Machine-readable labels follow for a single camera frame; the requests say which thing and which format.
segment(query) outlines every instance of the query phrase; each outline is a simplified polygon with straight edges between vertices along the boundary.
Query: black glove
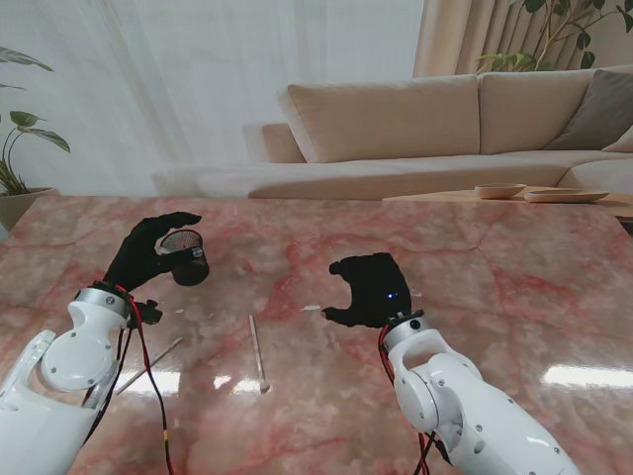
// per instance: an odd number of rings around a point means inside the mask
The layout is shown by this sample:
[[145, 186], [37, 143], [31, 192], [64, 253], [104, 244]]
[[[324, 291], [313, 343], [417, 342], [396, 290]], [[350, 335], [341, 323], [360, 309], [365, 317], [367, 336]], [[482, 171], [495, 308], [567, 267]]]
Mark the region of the black glove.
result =
[[202, 216], [183, 212], [145, 218], [124, 239], [106, 272], [104, 282], [121, 285], [128, 292], [132, 292], [158, 274], [170, 272], [174, 267], [192, 261], [196, 258], [192, 249], [158, 255], [154, 246], [156, 241], [172, 228], [195, 225], [200, 220]]
[[346, 257], [329, 266], [329, 273], [340, 275], [352, 288], [352, 305], [347, 310], [328, 307], [328, 320], [354, 327], [381, 328], [398, 313], [411, 313], [411, 294], [405, 277], [391, 254]]

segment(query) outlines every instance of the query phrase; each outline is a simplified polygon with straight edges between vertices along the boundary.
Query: sofa cushion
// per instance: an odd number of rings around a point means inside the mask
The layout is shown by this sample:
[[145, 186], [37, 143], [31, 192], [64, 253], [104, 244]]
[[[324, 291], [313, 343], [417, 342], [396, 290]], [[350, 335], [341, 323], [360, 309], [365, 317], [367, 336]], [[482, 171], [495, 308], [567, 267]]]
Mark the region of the sofa cushion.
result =
[[556, 186], [567, 170], [516, 156], [459, 155], [179, 168], [154, 176], [154, 183], [166, 196], [380, 200], [491, 182]]
[[575, 166], [565, 174], [558, 186], [633, 194], [633, 158]]
[[291, 85], [279, 101], [308, 162], [479, 152], [475, 75]]
[[583, 104], [548, 150], [602, 150], [633, 125], [633, 74], [604, 71], [593, 75]]
[[590, 161], [617, 160], [633, 158], [633, 153], [614, 153], [602, 150], [529, 150], [510, 151], [502, 156], [516, 156], [532, 160], [534, 163], [559, 164], [569, 168]]
[[271, 163], [306, 163], [288, 124], [267, 124], [261, 133]]
[[[606, 69], [633, 72], [633, 65]], [[578, 111], [593, 74], [593, 69], [482, 74], [481, 153], [544, 148]]]
[[629, 151], [633, 152], [633, 126], [620, 137], [616, 143], [603, 148], [604, 151]]
[[258, 173], [250, 198], [380, 200], [390, 196], [473, 188], [491, 182], [556, 186], [568, 167], [501, 155], [361, 160], [283, 165], [292, 170]]

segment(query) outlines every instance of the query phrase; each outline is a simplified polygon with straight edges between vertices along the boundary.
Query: bowl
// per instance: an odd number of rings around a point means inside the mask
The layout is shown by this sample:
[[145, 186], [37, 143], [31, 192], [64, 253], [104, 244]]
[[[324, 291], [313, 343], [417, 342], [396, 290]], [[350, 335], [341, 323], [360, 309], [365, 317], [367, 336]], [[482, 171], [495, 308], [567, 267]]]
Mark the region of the bowl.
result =
[[517, 195], [527, 185], [520, 183], [490, 183], [488, 185], [477, 185], [475, 194], [482, 200], [506, 200]]

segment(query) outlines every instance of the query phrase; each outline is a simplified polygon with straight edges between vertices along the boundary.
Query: gray cushion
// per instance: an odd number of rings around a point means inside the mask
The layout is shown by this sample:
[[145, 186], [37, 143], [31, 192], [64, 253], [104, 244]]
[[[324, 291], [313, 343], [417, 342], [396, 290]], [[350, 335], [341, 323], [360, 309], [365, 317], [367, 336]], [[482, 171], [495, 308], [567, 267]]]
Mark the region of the gray cushion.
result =
[[599, 69], [576, 115], [545, 149], [602, 150], [617, 142], [631, 125], [633, 74]]

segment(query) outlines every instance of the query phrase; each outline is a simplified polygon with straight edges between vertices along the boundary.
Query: tabletop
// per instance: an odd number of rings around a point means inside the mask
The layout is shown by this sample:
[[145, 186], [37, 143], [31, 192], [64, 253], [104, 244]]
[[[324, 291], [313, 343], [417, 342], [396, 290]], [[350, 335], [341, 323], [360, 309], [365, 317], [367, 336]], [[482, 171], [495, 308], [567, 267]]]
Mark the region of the tabletop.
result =
[[[103, 276], [131, 228], [203, 216], [211, 274], [135, 291], [164, 312], [149, 352], [179, 475], [407, 475], [415, 433], [376, 351], [338, 326], [349, 287], [331, 262], [390, 252], [413, 307], [484, 378], [543, 424], [583, 473], [633, 466], [633, 243], [598, 207], [505, 203], [41, 198], [0, 245], [0, 378], [42, 329], [71, 327], [78, 289]], [[259, 393], [248, 316], [271, 390]], [[136, 337], [121, 382], [142, 366]], [[166, 473], [146, 376], [113, 398], [71, 475]], [[432, 450], [431, 473], [456, 474]]]

